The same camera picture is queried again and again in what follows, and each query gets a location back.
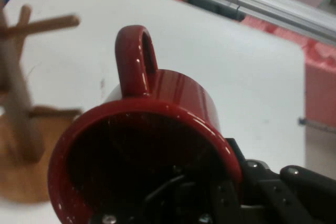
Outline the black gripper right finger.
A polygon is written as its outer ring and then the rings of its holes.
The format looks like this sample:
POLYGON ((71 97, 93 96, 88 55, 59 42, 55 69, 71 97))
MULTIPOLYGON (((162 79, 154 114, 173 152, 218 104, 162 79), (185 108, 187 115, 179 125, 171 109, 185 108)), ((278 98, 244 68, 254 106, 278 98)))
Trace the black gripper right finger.
POLYGON ((281 223, 335 223, 335 180, 297 165, 275 173, 262 161, 245 159, 228 138, 242 172, 243 202, 261 205, 281 223))

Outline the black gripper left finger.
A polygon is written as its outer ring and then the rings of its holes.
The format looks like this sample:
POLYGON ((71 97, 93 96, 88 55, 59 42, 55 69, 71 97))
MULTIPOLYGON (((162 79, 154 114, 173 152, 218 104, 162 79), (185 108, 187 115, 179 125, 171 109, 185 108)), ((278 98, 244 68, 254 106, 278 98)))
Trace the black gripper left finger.
POLYGON ((178 167, 147 179, 141 223, 240 223, 234 183, 225 174, 178 167))

